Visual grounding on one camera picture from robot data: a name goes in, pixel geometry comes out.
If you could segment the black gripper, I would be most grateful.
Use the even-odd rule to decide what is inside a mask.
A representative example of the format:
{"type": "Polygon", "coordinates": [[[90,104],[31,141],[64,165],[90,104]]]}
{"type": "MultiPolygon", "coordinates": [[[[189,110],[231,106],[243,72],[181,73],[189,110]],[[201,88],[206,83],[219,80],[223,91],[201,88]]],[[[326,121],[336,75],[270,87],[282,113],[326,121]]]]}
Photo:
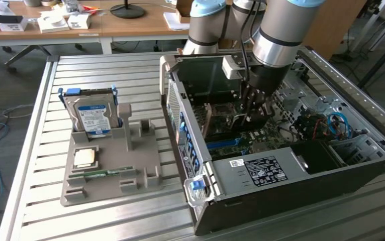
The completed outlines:
{"type": "Polygon", "coordinates": [[[250,67],[249,79],[242,83],[242,112],[249,118],[269,118],[274,115],[273,94],[288,74],[290,66],[266,65],[250,67]]]}

